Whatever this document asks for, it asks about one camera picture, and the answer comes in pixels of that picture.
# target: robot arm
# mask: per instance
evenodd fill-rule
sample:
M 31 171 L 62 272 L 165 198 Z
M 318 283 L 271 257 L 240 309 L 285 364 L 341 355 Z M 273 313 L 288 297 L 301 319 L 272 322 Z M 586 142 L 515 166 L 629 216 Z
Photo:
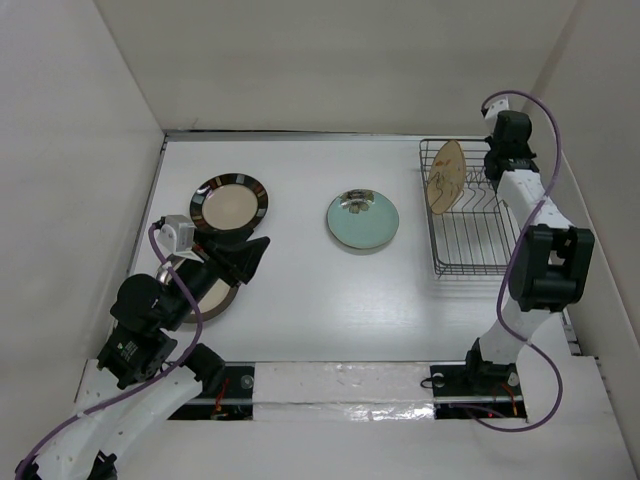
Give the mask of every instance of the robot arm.
M 526 225 L 545 194 L 534 162 L 536 155 L 528 144 L 531 120 L 524 113 L 509 110 L 506 99 L 494 102 L 483 115 L 492 128 L 492 135 L 485 140 L 490 146 L 484 160 L 485 174 L 520 228 L 526 227 L 513 259 L 510 297 L 502 317 L 511 330 L 528 340 L 554 312 L 582 297 L 595 238 L 589 229 L 574 227 L 551 199 Z M 516 387 L 515 364 L 524 345 L 496 321 L 474 342 L 463 366 L 434 366 L 431 376 L 446 371 L 456 393 L 462 391 L 467 397 L 490 395 L 503 384 Z M 448 396 L 435 387 L 434 394 Z
M 186 260 L 177 273 L 196 302 L 221 279 L 229 285 L 248 283 L 269 245 L 269 238 L 248 241 L 251 229 L 224 234 L 195 232 L 191 221 L 174 215 L 157 222 L 159 242 Z M 174 331 L 191 312 L 178 285 L 145 275 L 127 278 L 111 314 L 118 321 L 97 360 L 88 362 L 74 414 L 79 416 L 42 449 L 21 464 L 21 480 L 115 480 L 117 469 L 135 444 L 149 435 L 178 407 L 200 393 L 212 393 L 222 382 L 225 362 L 202 344 L 164 378 L 154 378 L 177 342 Z M 155 384 L 89 415 L 82 412 L 105 400 Z

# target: black plate rim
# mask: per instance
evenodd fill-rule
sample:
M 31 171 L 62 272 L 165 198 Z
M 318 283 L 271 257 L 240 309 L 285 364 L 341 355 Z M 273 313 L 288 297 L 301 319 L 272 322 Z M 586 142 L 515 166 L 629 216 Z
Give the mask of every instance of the black plate rim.
M 269 195 L 267 194 L 267 189 L 264 188 L 262 183 L 251 175 L 247 175 L 245 173 L 225 173 L 222 175 L 216 175 L 200 185 L 191 197 L 191 202 L 189 204 L 189 215 L 191 216 L 191 220 L 195 224 L 196 228 L 204 233 L 228 231 L 212 227 L 207 223 L 204 219 L 204 215 L 202 214 L 202 206 L 209 195 L 211 195 L 211 192 L 225 185 L 243 185 L 255 194 L 258 200 L 256 214 L 247 224 L 239 227 L 251 227 L 255 229 L 267 214 L 267 210 L 269 208 Z

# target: wire dish rack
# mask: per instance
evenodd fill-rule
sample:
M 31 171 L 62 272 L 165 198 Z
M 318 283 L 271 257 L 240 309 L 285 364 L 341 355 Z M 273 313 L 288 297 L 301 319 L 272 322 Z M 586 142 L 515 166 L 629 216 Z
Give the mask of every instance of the wire dish rack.
M 420 142 L 420 171 L 435 273 L 438 276 L 503 275 L 519 228 L 506 204 L 496 197 L 484 175 L 484 156 L 488 152 L 485 143 L 480 140 L 458 140 L 467 163 L 464 190 L 442 215 L 434 214 L 429 207 L 429 171 L 438 150 L 448 140 Z

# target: beige plate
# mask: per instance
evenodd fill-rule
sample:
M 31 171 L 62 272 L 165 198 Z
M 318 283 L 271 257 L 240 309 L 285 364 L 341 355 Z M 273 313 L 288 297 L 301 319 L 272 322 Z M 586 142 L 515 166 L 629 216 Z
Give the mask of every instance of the beige plate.
M 182 258 L 175 257 L 173 255 L 170 255 L 168 260 L 171 261 L 173 268 L 178 268 L 183 261 Z M 171 281 L 171 275 L 169 275 L 169 272 L 163 268 L 158 269 L 156 278 L 165 285 Z M 198 303 L 200 311 L 202 312 L 202 320 L 206 322 L 207 320 L 211 320 L 224 312 L 227 307 L 231 305 L 233 299 L 236 298 L 237 293 L 238 287 L 230 287 L 222 280 L 218 280 L 214 283 L 211 289 Z M 193 310 L 183 320 L 183 322 L 197 323 L 196 315 L 193 313 Z
M 427 199 L 431 211 L 441 215 L 451 208 L 464 189 L 467 162 L 462 147 L 449 140 L 436 154 L 427 180 Z

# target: white tabletop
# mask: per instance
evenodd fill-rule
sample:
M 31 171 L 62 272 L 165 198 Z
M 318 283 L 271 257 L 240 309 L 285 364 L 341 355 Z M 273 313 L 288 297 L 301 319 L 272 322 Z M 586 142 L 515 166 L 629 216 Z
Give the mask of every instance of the white tabletop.
M 455 360 L 494 322 L 495 278 L 433 274 L 415 139 L 170 142 L 147 226 L 188 215 L 196 188 L 231 172 L 266 187 L 254 237 L 272 242 L 255 278 L 204 330 L 226 360 Z M 331 201 L 353 188 L 379 191 L 400 214 L 395 238 L 373 254 L 349 251 L 326 225 Z M 157 266 L 144 238 L 134 273 Z M 172 335 L 184 345 L 193 331 Z
M 256 236 L 268 235 L 272 244 L 254 280 L 205 328 L 201 341 L 225 360 L 460 360 L 494 322 L 497 281 L 433 275 L 418 140 L 170 142 L 146 227 L 162 215 L 188 214 L 200 184 L 231 172 L 254 176 L 267 188 L 269 211 Z M 329 203 L 351 188 L 383 193 L 400 213 L 396 237 L 372 255 L 346 251 L 326 228 Z M 153 273 L 157 265 L 145 238 L 134 272 Z M 193 327 L 171 335 L 181 351 Z M 371 402 L 413 402 L 432 411 L 433 398 L 418 387 L 424 365 L 369 365 L 368 376 L 362 383 L 356 378 L 353 389 L 338 382 L 331 390 L 325 373 L 335 365 L 265 364 L 256 369 L 256 420 L 165 422 L 120 476 L 633 478 L 594 359 L 570 355 L 557 316 L 533 340 L 558 364 L 565 398 L 549 424 L 531 433 L 500 434 L 471 420 L 441 421 L 429 414 L 411 421 L 377 421 L 375 415 L 337 420 L 336 411 L 349 402 L 361 410 Z M 309 384 L 308 368 L 319 369 L 320 377 L 311 380 L 321 381 Z M 379 370 L 374 374 L 372 368 Z M 529 349 L 521 353 L 518 370 L 528 415 L 539 420 L 555 398 L 553 374 Z M 384 380 L 389 375 L 393 382 Z M 406 382 L 401 375 L 408 375 Z M 380 391 L 384 398 L 375 397 Z

